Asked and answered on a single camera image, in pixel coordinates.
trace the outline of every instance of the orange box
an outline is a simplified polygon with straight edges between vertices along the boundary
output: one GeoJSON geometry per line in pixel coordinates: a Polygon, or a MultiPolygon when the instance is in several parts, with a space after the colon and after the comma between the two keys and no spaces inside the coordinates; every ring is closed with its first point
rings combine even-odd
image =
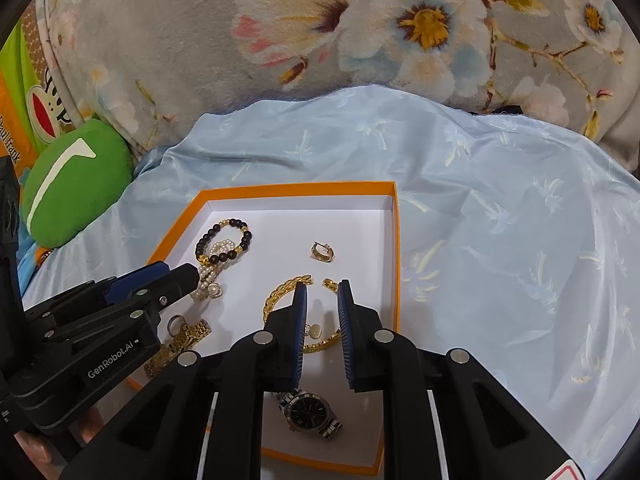
{"type": "MultiPolygon", "coordinates": [[[[324,278],[350,280],[357,303],[376,309],[384,326],[398,331],[400,316],[399,215],[393,182],[328,182],[277,184],[203,190],[164,236],[149,262],[170,267],[197,265],[194,247],[214,223],[225,218],[247,222],[254,235],[250,250],[222,270],[224,294],[195,303],[189,296],[162,311],[158,335],[169,341],[167,320],[182,314],[188,323],[207,320],[212,333],[194,350],[202,355],[226,351],[239,338],[260,330],[264,301],[279,284],[311,274],[307,287],[309,324],[322,326],[321,338],[338,328],[334,293],[324,278]],[[335,259],[326,264],[311,258],[314,242],[329,244],[335,259]]],[[[239,241],[227,227],[216,240],[239,241]]],[[[276,308],[290,304],[291,295],[276,308]]],[[[137,370],[130,382],[146,382],[137,370]]],[[[344,374],[342,346],[305,354],[300,387],[324,397],[343,423],[331,441],[289,430],[271,394],[265,394],[262,453],[313,468],[376,476],[383,455],[382,393],[356,394],[344,374]]]]}

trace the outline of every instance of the gold bracelet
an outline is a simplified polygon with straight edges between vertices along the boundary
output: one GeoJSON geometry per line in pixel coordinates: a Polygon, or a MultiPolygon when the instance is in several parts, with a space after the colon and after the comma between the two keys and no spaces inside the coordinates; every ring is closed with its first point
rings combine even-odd
{"type": "MultiPolygon", "coordinates": [[[[262,322],[266,323],[269,314],[276,306],[276,303],[280,298],[284,295],[288,294],[292,290],[295,290],[296,285],[298,283],[304,283],[305,285],[313,285],[314,280],[311,277],[311,274],[305,274],[304,276],[296,276],[292,280],[287,280],[282,285],[277,286],[277,288],[269,295],[267,301],[264,302],[264,309],[262,310],[262,322]]],[[[325,278],[322,280],[322,285],[324,285],[329,290],[338,293],[338,284],[329,278],[325,278]]],[[[313,354],[315,352],[320,352],[329,346],[333,346],[340,339],[340,329],[336,330],[332,333],[327,339],[319,341],[317,343],[313,343],[311,345],[304,345],[302,351],[305,354],[313,354]]]]}

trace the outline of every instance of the wristwatch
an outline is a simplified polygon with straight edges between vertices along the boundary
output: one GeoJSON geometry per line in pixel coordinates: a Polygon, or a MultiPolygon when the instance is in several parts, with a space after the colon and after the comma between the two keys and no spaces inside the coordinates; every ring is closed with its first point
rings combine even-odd
{"type": "Polygon", "coordinates": [[[280,403],[291,431],[317,431],[325,439],[331,440],[342,427],[336,419],[329,403],[316,394],[299,388],[293,392],[273,394],[280,403]]]}

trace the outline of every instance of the green pillow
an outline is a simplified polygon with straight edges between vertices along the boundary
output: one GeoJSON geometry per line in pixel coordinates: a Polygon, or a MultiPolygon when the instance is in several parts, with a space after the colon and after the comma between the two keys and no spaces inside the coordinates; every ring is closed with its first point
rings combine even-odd
{"type": "Polygon", "coordinates": [[[120,135],[98,119],[54,140],[22,190],[22,220],[33,239],[59,247],[107,211],[131,182],[120,135]]]}

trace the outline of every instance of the metal watch band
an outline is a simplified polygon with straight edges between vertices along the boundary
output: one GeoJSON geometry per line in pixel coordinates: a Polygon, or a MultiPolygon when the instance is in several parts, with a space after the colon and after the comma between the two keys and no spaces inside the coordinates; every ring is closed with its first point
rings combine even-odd
{"type": "Polygon", "coordinates": [[[278,399],[280,411],[284,413],[284,410],[287,408],[287,406],[290,405],[291,401],[301,394],[306,394],[306,391],[301,390],[300,388],[296,388],[295,390],[293,390],[293,392],[279,392],[273,395],[276,397],[276,399],[278,399]]]}
{"type": "Polygon", "coordinates": [[[335,417],[330,418],[327,423],[318,431],[325,439],[331,440],[340,430],[342,424],[335,417]]]}

